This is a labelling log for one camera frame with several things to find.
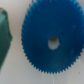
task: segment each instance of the white surface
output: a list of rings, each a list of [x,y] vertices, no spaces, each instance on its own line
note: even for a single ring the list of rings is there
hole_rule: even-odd
[[[50,37],[50,39],[48,40],[48,47],[51,50],[55,50],[59,47],[60,42],[59,42],[59,38],[57,36],[52,36]]]
[[[30,0],[0,0],[9,14],[13,35],[10,50],[0,73],[0,84],[84,84],[84,53],[71,68],[60,74],[44,74],[33,68],[23,53],[21,26]],[[84,8],[84,0],[79,0]]]

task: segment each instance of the white background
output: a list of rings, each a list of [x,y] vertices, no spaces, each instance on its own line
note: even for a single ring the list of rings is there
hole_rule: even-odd
[[[84,0],[78,0],[84,9]],[[21,45],[21,28],[31,0],[0,0],[0,7],[8,12],[11,47],[0,73],[0,84],[84,84],[84,52],[68,70],[50,75],[29,63]]]

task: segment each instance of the green object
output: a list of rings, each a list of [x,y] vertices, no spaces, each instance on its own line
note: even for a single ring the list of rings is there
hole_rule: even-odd
[[[5,60],[11,40],[12,36],[9,31],[7,12],[0,8],[0,69]]]

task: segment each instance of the plastic gear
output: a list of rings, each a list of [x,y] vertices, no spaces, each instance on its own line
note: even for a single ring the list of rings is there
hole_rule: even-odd
[[[12,35],[9,29],[8,14],[0,8],[0,70],[11,45]]]
[[[57,36],[60,46],[51,50],[48,40]],[[84,16],[76,0],[37,0],[30,5],[22,28],[22,45],[36,69],[57,73],[68,69],[82,52]]]

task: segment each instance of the blue gear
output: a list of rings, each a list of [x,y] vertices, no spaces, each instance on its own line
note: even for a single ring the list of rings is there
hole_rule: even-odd
[[[22,45],[36,69],[57,73],[71,67],[84,44],[83,10],[75,0],[37,0],[30,5],[22,28]],[[60,46],[51,50],[48,40]]]

